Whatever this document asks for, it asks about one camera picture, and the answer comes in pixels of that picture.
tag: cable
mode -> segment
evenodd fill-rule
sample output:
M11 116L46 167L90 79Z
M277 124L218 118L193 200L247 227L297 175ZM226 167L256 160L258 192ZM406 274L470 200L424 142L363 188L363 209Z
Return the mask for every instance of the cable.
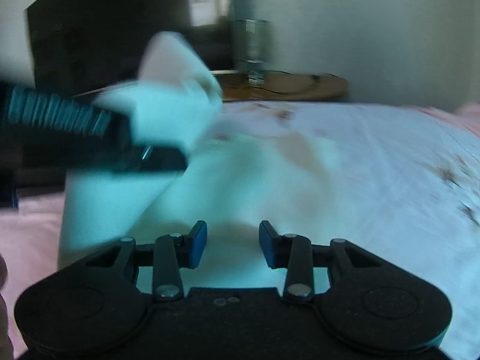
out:
M263 91L265 91L265 92L273 93L273 94L275 94L275 95L284 95L284 96L303 95L303 94L306 93L306 92L309 92L309 91L314 90L314 89L318 86L318 84L320 83L320 81L321 81L321 77L318 76L318 75L315 75L315 74L312 74L312 75L311 75L311 79L313 80L312 85L309 85L308 87L303 88L303 89L300 89L300 90L298 90L298 91L277 92L277 91L272 91L271 89L263 88L263 87L260 87L260 86L253 86L253 88L255 88L255 89L261 89L261 90L263 90Z
M292 73L289 73L289 72L283 71L283 70L268 70L267 72L282 73L282 74L287 74L289 76L292 74Z

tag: bed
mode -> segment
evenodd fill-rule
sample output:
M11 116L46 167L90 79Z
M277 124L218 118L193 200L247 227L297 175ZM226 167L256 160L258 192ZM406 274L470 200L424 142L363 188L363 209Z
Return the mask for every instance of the bed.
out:
M383 105L238 102L225 104L222 117L251 134L299 131L335 141L360 213L350 241L447 293L454 319L442 349L454 360L478 358L477 136L415 109ZM25 345L14 324L14 302L54 272L62 209L63 194L52 194L23 199L18 213L0 215L0 253L9 267L2 294L16 356Z

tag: wooden nightstand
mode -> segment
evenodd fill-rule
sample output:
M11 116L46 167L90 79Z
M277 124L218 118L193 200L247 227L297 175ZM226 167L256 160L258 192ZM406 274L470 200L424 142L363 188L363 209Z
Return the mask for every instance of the wooden nightstand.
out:
M288 74L268 72L265 83L254 87L246 74L216 75L224 101L288 100L334 101L347 94L348 81L332 75Z

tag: white wall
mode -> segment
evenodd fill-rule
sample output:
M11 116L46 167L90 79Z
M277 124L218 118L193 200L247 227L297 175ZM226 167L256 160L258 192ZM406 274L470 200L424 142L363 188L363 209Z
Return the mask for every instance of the white wall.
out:
M0 75L33 82L23 10L0 0ZM480 0L249 0L272 67L347 78L356 101L452 110L480 100Z
M33 85L24 12L35 0L0 0L0 77Z

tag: glass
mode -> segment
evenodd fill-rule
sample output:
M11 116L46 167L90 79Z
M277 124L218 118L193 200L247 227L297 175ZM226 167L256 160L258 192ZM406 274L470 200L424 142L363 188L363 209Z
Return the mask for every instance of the glass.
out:
M263 84L264 65L268 61L270 23L267 20L235 21L234 47L237 61L249 72L249 82Z

